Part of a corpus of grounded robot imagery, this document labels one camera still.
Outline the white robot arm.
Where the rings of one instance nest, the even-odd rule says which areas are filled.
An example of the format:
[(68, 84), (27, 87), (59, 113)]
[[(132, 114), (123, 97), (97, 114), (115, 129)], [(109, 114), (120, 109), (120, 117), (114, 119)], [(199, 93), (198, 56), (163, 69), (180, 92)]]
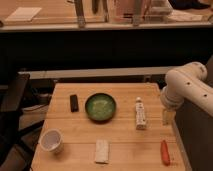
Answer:
[(200, 62), (190, 62), (170, 69), (165, 75), (166, 86), (160, 100), (164, 106), (163, 124), (170, 125), (184, 100), (187, 99), (213, 117), (213, 88), (205, 83), (207, 68)]

